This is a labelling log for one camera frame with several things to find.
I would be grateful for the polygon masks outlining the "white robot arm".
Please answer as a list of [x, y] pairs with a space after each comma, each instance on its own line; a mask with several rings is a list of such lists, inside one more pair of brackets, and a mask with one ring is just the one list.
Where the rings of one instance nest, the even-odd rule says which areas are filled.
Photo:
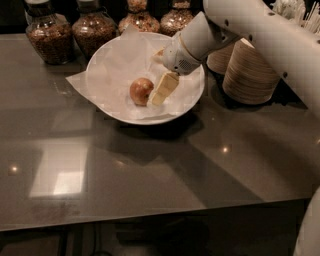
[[188, 75], [209, 53], [242, 37], [278, 75], [320, 112], [320, 44], [317, 36], [271, 11], [262, 0], [203, 0], [204, 10], [162, 50], [174, 75]]

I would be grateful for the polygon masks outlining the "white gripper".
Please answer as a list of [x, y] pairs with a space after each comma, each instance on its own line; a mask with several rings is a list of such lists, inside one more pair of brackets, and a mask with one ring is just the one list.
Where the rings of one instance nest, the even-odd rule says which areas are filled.
[[191, 32], [180, 31], [176, 33], [164, 49], [152, 56], [156, 63], [162, 63], [172, 72], [162, 75], [157, 87], [151, 94], [150, 102], [160, 106], [169, 97], [179, 84], [179, 75], [191, 74], [202, 61], [193, 52], [197, 41]]

